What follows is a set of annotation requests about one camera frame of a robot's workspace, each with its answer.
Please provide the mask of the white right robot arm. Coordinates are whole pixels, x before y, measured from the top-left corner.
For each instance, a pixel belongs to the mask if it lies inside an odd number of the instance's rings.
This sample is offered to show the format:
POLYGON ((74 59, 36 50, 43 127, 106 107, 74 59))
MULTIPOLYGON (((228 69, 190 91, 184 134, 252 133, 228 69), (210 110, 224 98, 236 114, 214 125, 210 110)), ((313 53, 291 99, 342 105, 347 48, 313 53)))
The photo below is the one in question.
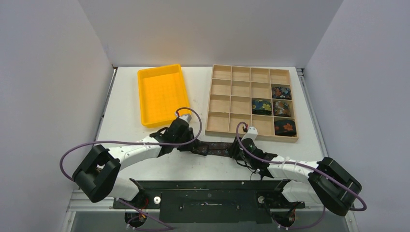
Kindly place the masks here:
POLYGON ((330 157, 319 161, 297 161, 264 152, 250 138, 240 142, 235 140, 229 146, 228 154, 235 160, 242 160, 261 178, 285 181, 284 186, 273 194, 274 203, 279 207, 296 202, 316 203, 339 216, 359 210, 353 205, 362 185, 330 157))

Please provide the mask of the yellow plastic tray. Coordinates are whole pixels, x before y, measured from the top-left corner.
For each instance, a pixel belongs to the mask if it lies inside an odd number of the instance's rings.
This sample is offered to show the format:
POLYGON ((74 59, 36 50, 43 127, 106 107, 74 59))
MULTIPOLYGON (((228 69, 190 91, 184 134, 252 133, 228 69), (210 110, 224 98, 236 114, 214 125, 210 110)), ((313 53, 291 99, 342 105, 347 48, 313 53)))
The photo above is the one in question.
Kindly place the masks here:
POLYGON ((147 128, 169 125, 177 109, 190 106, 180 64, 139 70, 137 80, 141 123, 147 128))

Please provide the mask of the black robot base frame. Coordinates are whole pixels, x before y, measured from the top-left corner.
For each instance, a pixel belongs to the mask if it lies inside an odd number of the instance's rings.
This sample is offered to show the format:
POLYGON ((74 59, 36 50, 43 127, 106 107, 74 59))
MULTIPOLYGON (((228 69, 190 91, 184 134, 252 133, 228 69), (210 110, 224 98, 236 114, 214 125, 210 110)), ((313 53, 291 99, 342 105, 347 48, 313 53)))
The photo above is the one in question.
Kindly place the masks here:
POLYGON ((292 209, 325 206, 329 212, 345 216, 348 208, 336 203, 324 191, 318 199, 312 188, 290 180, 248 181, 141 181, 142 190, 131 200, 120 203, 106 197, 97 203, 82 191, 74 191, 71 211, 108 209, 135 212, 158 212, 166 223, 236 223, 254 221, 270 223, 292 209))

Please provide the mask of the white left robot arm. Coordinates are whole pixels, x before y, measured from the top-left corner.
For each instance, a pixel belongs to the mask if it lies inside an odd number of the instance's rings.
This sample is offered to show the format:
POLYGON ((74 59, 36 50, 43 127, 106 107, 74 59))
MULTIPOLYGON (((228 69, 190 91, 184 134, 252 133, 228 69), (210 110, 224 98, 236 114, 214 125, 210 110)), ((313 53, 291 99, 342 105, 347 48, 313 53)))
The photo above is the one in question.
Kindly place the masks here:
POLYGON ((119 177, 123 169, 146 159, 158 158, 193 139, 190 115, 176 118, 169 127, 163 128, 135 145, 105 148, 94 146, 85 156, 72 178, 91 202, 106 197, 122 198, 132 208, 144 203, 144 194, 137 184, 119 177))

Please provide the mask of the wooden compartment organizer box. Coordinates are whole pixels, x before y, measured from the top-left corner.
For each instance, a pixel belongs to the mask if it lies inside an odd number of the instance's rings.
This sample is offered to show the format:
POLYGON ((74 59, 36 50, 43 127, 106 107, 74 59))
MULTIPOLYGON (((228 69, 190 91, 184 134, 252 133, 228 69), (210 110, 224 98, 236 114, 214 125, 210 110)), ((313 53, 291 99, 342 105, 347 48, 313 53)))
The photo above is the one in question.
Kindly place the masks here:
POLYGON ((205 131, 220 136, 243 135, 248 127, 255 127, 257 138, 276 142, 295 143, 298 134, 292 137, 275 135, 274 122, 293 120, 297 128, 294 109, 296 94, 292 88, 291 72, 287 69, 214 65, 211 74, 208 111, 205 131), (292 99, 273 99, 272 87, 290 87, 292 99), (289 104, 291 117, 254 115, 253 99, 272 103, 283 101, 289 104))

